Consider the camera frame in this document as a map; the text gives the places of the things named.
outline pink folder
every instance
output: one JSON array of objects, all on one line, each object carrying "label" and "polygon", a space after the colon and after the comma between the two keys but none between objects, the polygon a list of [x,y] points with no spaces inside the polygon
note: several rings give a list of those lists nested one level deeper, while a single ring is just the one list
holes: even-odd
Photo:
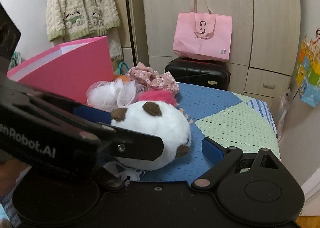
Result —
[{"label": "pink folder", "polygon": [[107,37],[62,43],[19,64],[7,76],[85,104],[92,84],[114,78]]}]

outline patterned table cover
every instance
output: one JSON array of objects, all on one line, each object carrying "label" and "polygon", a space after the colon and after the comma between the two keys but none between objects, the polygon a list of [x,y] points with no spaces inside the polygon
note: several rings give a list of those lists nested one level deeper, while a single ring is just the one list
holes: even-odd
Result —
[{"label": "patterned table cover", "polygon": [[209,137],[224,147],[236,146],[246,153],[269,148],[279,159],[276,130],[265,102],[237,93],[179,83],[178,109],[191,127],[190,153],[162,169],[145,172],[141,181],[188,181],[190,184],[212,164],[203,156],[201,142]]}]

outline striped fabric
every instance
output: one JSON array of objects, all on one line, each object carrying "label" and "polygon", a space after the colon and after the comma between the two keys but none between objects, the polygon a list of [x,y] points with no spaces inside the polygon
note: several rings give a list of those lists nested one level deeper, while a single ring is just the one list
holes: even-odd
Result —
[{"label": "striped fabric", "polygon": [[275,134],[277,134],[275,123],[273,121],[273,118],[271,116],[270,110],[266,102],[258,99],[252,99],[249,100],[246,104],[252,107],[255,111],[259,112],[260,115],[269,122]]},{"label": "striped fabric", "polygon": [[12,204],[12,195],[13,195],[13,192],[16,189],[17,185],[21,182],[23,177],[29,172],[30,169],[31,169],[31,167],[29,166],[24,171],[22,171],[20,176],[17,178],[15,188],[13,188],[11,190],[11,192],[8,193],[6,196],[0,198],[0,202],[4,208],[4,211],[7,213],[7,216],[8,216],[8,218],[14,228],[17,228],[21,224],[21,221],[18,217],[16,209],[14,208],[14,206]]}]

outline cream knit sweater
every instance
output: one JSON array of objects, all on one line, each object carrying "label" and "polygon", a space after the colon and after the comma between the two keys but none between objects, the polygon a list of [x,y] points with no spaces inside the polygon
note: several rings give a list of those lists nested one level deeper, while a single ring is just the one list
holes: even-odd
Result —
[{"label": "cream knit sweater", "polygon": [[49,41],[71,41],[106,35],[120,20],[114,0],[47,0],[46,24]]}]

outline plush toy foot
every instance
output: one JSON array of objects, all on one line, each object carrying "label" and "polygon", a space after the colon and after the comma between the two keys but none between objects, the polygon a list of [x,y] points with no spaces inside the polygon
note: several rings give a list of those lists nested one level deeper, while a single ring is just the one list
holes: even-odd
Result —
[{"label": "plush toy foot", "polygon": [[12,228],[10,221],[7,219],[0,220],[0,228]]}]

